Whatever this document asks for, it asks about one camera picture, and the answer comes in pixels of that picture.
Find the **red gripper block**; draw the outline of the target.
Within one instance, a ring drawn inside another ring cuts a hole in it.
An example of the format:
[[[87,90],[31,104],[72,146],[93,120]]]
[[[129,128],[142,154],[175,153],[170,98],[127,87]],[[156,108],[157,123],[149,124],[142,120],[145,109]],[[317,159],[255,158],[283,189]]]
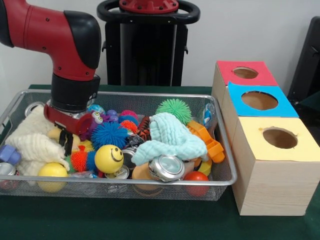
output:
[[[89,113],[63,112],[53,108],[48,103],[44,105],[43,113],[48,121],[59,128],[60,134],[58,143],[64,147],[66,157],[72,153],[73,134],[79,136],[85,133],[93,122],[93,117]]]

